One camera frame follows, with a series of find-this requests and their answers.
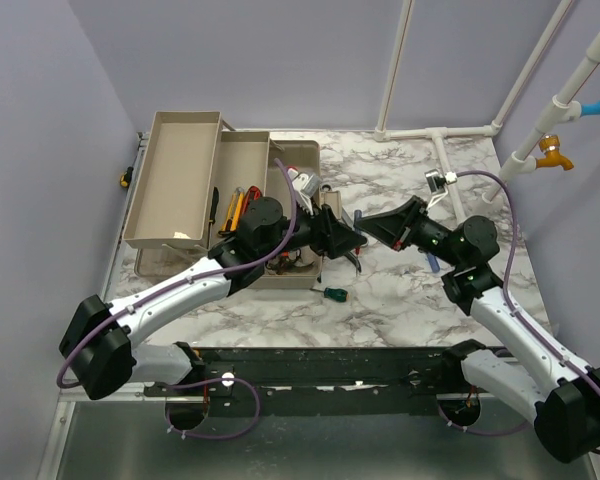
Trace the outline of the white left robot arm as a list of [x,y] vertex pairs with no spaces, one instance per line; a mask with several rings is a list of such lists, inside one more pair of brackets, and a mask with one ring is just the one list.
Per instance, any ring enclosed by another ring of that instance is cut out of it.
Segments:
[[76,377],[91,400],[103,399],[131,381],[169,384],[181,395],[194,393],[202,380],[191,348],[144,342],[172,321],[222,300],[264,275],[267,262],[304,247],[318,256],[342,257],[365,244],[363,235],[341,223],[331,208],[314,214],[295,206],[284,216],[280,202],[261,197],[247,208],[234,233],[208,254],[169,279],[138,294],[105,302],[82,300],[59,344],[63,372]]

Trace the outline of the yellow utility knife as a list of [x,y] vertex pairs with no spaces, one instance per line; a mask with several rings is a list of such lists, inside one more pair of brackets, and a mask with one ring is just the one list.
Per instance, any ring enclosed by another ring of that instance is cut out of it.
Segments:
[[226,218],[223,226],[220,228],[218,235],[221,237],[227,236],[234,232],[237,228],[239,217],[242,211],[242,204],[245,198],[245,190],[242,187],[237,187],[229,202]]

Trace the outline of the beige plastic tool box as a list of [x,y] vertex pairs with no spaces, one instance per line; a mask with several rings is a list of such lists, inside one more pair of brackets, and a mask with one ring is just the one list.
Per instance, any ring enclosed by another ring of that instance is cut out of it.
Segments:
[[[255,185],[288,209],[276,159],[303,172],[320,172],[320,146],[314,140],[233,130],[218,112],[156,113],[123,233],[136,252],[135,275],[158,283],[204,256],[221,239],[218,232],[237,187]],[[214,186],[219,203],[208,243]]]

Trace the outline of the orange black pliers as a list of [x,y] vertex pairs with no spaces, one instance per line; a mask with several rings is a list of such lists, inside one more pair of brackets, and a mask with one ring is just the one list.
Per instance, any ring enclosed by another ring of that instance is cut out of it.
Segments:
[[301,258],[300,250],[282,252],[266,263],[266,269],[275,275],[282,275],[293,269]]

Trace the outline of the yellow black screwdriver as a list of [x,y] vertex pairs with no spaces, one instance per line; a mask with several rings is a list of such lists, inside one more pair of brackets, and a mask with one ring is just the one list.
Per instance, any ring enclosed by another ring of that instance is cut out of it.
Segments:
[[213,187],[212,196],[211,196],[211,208],[208,219],[208,229],[207,229],[207,242],[210,243],[210,237],[212,233],[213,226],[216,222],[216,213],[217,207],[219,203],[219,190],[217,187]]

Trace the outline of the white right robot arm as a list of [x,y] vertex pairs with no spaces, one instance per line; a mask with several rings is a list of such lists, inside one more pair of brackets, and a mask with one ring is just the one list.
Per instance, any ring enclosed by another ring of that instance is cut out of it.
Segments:
[[594,368],[547,333],[512,300],[489,262],[499,252],[497,229],[471,216],[450,230],[432,220],[414,196],[389,212],[361,217],[362,232],[397,251],[409,246],[452,266],[442,278],[447,298],[486,327],[521,364],[520,369],[479,345],[444,362],[440,379],[449,390],[479,387],[534,427],[544,448],[569,463],[600,449],[600,367]]

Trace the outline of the red black utility tool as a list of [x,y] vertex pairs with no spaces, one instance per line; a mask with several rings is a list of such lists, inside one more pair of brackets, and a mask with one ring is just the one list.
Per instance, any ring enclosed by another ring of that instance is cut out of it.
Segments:
[[246,192],[244,207],[247,208],[252,201],[257,200],[261,195],[261,190],[257,186],[251,186]]

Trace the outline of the blue handled screwdriver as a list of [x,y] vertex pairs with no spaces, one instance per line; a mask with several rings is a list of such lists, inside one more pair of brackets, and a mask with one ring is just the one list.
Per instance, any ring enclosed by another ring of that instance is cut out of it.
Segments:
[[438,259],[431,253],[427,253],[426,254],[426,259],[429,263],[429,266],[431,268],[431,271],[433,273],[439,273],[440,272],[440,265],[438,262]]

